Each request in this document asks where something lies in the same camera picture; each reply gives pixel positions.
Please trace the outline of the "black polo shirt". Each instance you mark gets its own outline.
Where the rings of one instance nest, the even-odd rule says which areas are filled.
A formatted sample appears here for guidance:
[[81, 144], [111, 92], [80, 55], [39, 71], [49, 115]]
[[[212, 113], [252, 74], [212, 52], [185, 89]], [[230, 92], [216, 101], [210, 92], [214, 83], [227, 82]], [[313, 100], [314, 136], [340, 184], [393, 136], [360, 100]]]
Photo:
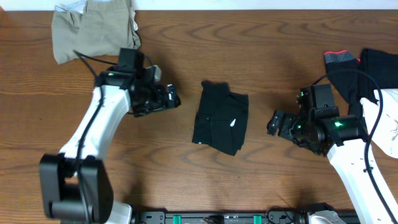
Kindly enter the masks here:
[[227, 83], [203, 81], [201, 85], [192, 142], [234, 156], [244, 144], [249, 97], [230, 91]]

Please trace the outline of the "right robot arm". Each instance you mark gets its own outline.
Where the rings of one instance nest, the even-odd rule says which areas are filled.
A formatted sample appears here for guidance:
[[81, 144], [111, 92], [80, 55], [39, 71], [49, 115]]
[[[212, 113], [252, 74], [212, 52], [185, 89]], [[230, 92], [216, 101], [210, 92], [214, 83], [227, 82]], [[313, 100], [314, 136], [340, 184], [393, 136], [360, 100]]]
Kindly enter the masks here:
[[354, 115], [340, 115], [330, 85], [302, 88], [297, 114], [276, 110], [267, 126], [277, 135], [328, 158], [360, 223], [397, 223], [397, 202], [371, 150], [370, 134]]

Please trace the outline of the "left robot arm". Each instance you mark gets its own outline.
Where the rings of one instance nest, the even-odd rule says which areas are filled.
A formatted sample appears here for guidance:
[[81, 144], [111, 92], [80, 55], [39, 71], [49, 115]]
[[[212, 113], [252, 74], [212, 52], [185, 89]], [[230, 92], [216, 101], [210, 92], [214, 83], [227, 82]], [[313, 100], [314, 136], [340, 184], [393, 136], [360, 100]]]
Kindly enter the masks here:
[[172, 84], [160, 84], [161, 69], [144, 66], [139, 50], [121, 48], [118, 62], [95, 73], [91, 103], [58, 154], [39, 163], [44, 214], [61, 223], [140, 223], [139, 213], [114, 199], [104, 160], [123, 117], [138, 118], [180, 106]]

